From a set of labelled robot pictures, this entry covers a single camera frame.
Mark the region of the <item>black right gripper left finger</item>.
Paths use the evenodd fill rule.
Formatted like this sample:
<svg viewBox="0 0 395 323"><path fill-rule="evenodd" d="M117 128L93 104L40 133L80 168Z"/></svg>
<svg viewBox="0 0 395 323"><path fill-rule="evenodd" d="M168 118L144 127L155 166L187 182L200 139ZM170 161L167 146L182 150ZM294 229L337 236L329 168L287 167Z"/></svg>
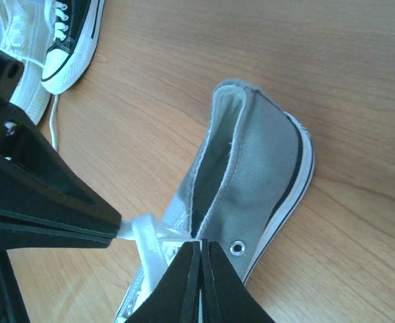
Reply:
<svg viewBox="0 0 395 323"><path fill-rule="evenodd" d="M153 293L127 320L132 323L198 322L201 244L182 245Z"/></svg>

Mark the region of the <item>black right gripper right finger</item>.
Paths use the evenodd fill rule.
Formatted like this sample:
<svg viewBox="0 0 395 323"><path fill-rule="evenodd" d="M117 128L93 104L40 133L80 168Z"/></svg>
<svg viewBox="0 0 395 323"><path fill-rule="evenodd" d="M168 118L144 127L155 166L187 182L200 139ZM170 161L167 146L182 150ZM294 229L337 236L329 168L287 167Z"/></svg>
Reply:
<svg viewBox="0 0 395 323"><path fill-rule="evenodd" d="M202 241L201 313L203 322L270 323L273 319L248 293L217 242Z"/></svg>

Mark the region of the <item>white lace of grey sneaker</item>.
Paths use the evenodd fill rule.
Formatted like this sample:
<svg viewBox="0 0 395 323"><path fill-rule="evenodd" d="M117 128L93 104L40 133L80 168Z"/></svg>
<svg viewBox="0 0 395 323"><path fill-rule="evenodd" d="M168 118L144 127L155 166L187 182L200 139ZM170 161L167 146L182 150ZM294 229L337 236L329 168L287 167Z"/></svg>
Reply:
<svg viewBox="0 0 395 323"><path fill-rule="evenodd" d="M117 237L136 242L143 269L140 302L155 290L179 248L194 241L187 231L156 219L152 213L121 221Z"/></svg>

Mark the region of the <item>grey low-top sneaker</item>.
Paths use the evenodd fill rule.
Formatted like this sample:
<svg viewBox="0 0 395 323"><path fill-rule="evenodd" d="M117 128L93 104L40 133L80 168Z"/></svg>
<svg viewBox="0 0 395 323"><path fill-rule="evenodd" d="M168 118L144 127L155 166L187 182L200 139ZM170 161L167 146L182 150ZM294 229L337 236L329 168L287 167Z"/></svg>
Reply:
<svg viewBox="0 0 395 323"><path fill-rule="evenodd" d="M309 131L259 87L239 79L213 92L207 134L161 220L194 240L220 244L242 281L308 189L315 157ZM115 315L143 302L140 264Z"/></svg>

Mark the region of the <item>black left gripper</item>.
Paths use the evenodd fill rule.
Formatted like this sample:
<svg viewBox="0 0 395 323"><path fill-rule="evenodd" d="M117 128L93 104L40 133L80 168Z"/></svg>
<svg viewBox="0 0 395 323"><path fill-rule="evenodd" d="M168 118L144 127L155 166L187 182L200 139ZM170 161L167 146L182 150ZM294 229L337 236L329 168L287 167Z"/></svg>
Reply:
<svg viewBox="0 0 395 323"><path fill-rule="evenodd" d="M20 66L0 53L0 82ZM121 216L0 95L0 322L29 322L8 250L107 248Z"/></svg>

